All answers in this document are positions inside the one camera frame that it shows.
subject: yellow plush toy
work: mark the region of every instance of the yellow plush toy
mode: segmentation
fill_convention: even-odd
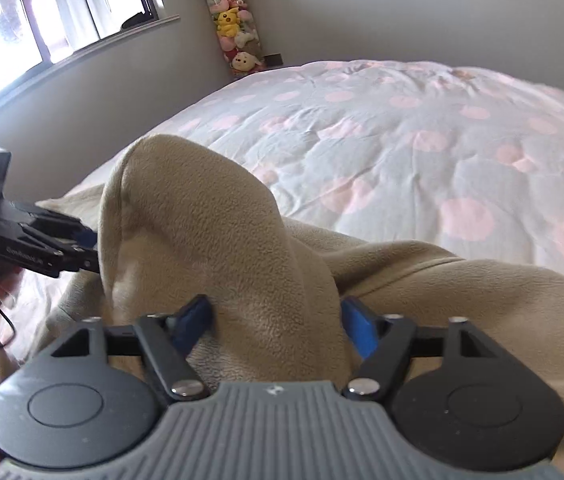
[[[220,12],[217,16],[217,33],[220,36],[234,38],[239,32],[238,8],[229,9],[226,12]]]

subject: polka dot comforter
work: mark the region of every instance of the polka dot comforter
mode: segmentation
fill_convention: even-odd
[[[315,62],[248,76],[155,132],[241,164],[284,216],[564,274],[564,91],[435,63]],[[55,301],[58,281],[31,290]]]

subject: gray wall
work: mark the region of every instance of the gray wall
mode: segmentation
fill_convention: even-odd
[[[564,0],[251,0],[268,53],[436,60],[564,88]]]
[[[229,81],[204,0],[163,0],[181,22],[80,60],[0,110],[8,192],[57,196],[121,147]],[[430,59],[564,88],[564,0],[251,0],[271,54]]]

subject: silver bolt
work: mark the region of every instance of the silver bolt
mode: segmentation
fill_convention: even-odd
[[[197,379],[184,379],[171,386],[171,392],[180,397],[192,397],[201,394],[204,385]]]
[[[360,377],[349,381],[347,388],[352,394],[371,395],[380,390],[380,384],[373,379]]]

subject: sheer curtain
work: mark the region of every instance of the sheer curtain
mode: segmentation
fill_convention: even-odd
[[[119,30],[107,0],[56,0],[66,39],[73,50]]]

